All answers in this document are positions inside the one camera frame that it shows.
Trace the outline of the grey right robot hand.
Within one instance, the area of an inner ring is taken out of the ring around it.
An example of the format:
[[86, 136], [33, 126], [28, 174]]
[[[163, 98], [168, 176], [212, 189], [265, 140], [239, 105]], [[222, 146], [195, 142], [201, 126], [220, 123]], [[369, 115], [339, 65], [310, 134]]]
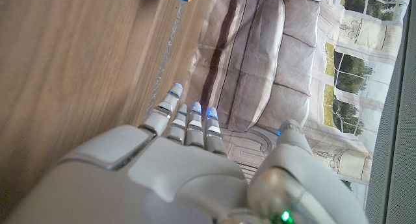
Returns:
[[366, 223], [296, 121], [247, 179], [226, 155], [215, 108], [179, 104], [174, 84], [143, 124], [122, 125], [65, 154], [9, 223]]

